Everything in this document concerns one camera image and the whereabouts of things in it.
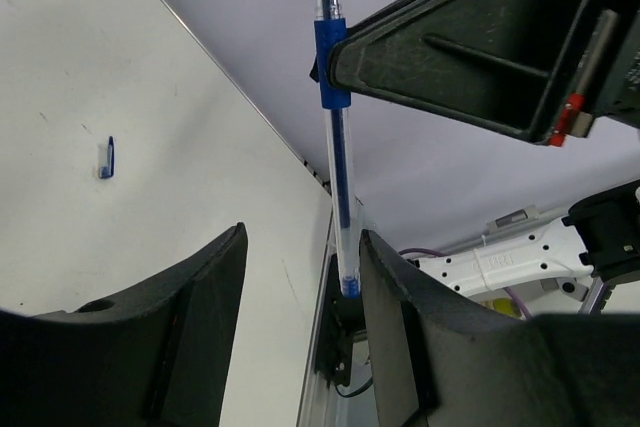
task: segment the blue pen grip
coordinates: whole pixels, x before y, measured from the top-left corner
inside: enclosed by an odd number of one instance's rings
[[[328,110],[349,107],[351,92],[332,87],[327,78],[329,54],[338,42],[347,38],[347,23],[345,19],[316,20],[314,27],[322,107]]]

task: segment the white table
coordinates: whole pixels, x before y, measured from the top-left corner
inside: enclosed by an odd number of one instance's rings
[[[238,221],[223,426],[295,425],[330,200],[160,0],[0,0],[0,306],[124,289]],[[96,177],[113,135],[115,177]]]

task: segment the bolt hole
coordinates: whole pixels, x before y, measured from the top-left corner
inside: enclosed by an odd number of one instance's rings
[[[89,302],[88,304],[80,307],[78,312],[82,314],[86,314],[88,312],[100,312],[102,310],[110,309],[114,305],[116,305],[115,302],[107,299],[94,300],[93,302]]]

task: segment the pen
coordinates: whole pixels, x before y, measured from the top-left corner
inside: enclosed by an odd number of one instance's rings
[[[340,0],[316,0],[316,50],[322,107],[327,124],[327,145],[333,200],[340,290],[346,298],[360,296],[360,232],[355,219],[353,159],[349,111],[351,94],[333,88],[327,79],[329,54],[333,46],[347,36]]]

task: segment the transparent pen barrel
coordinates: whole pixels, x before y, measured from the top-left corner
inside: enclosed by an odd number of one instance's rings
[[[353,190],[349,109],[327,110],[325,115],[340,290],[344,297],[354,298],[360,295],[360,229]]]

